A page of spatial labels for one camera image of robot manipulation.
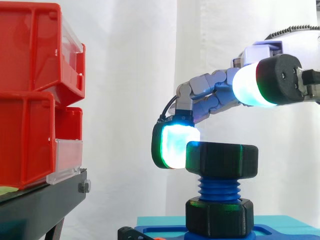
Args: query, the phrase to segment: white backdrop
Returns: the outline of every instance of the white backdrop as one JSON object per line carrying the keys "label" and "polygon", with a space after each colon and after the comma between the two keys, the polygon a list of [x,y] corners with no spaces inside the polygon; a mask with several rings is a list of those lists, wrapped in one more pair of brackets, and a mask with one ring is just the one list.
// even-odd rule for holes
{"label": "white backdrop", "polygon": [[[116,239],[138,216],[183,215],[197,176],[158,169],[152,128],[178,84],[226,69],[244,47],[290,25],[317,24],[314,0],[57,0],[86,44],[83,166],[92,189],[62,240]],[[257,215],[320,227],[320,106],[237,107],[198,127],[211,142],[259,147],[241,194]]]}

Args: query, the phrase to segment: red plastic drawer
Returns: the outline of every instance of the red plastic drawer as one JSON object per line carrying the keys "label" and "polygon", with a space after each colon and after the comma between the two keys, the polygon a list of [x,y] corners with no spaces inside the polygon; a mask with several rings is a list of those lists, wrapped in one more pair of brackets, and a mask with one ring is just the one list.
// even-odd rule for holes
{"label": "red plastic drawer", "polygon": [[23,189],[46,176],[54,184],[78,174],[81,138],[80,108],[56,109],[49,92],[0,92],[0,186]]}
{"label": "red plastic drawer", "polygon": [[82,100],[85,51],[58,4],[0,1],[0,91],[47,91],[61,106]]}

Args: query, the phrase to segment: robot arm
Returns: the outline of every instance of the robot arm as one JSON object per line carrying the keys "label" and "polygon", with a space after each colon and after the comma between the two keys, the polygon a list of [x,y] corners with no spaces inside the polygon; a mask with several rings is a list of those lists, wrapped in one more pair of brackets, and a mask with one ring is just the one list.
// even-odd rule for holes
{"label": "robot arm", "polygon": [[232,60],[232,68],[197,76],[181,84],[169,113],[192,111],[197,124],[210,114],[240,104],[271,107],[320,102],[320,73],[304,70],[318,68],[319,42],[319,27],[293,26],[272,33],[266,40],[246,47]]}
{"label": "robot arm", "polygon": [[[186,147],[200,140],[196,123],[238,105],[273,107],[320,102],[320,27],[289,27],[246,47],[231,68],[181,84],[153,128],[151,154],[159,168],[186,165]],[[166,112],[172,114],[166,118]]]}

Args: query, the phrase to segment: black hex nut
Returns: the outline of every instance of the black hex nut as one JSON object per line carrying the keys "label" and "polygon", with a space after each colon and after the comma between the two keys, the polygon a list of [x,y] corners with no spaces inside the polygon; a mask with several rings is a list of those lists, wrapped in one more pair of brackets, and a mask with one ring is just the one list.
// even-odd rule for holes
{"label": "black hex nut", "polygon": [[208,238],[244,238],[254,228],[254,205],[248,199],[239,203],[207,202],[194,197],[185,204],[186,228]]}
{"label": "black hex nut", "polygon": [[253,145],[191,141],[185,168],[218,179],[248,179],[258,173],[258,148]]}

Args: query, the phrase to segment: black cable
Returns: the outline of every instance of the black cable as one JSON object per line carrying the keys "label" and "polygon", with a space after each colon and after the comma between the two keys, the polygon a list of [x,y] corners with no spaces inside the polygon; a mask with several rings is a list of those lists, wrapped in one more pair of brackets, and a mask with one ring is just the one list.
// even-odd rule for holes
{"label": "black cable", "polygon": [[160,115],[158,121],[163,122],[166,120],[166,113],[167,113],[168,109],[170,108],[170,106],[174,103],[174,101],[177,100],[177,98],[178,98],[177,95],[175,95],[173,98],[171,98],[171,100],[168,102],[168,104],[163,109],[163,112]]}

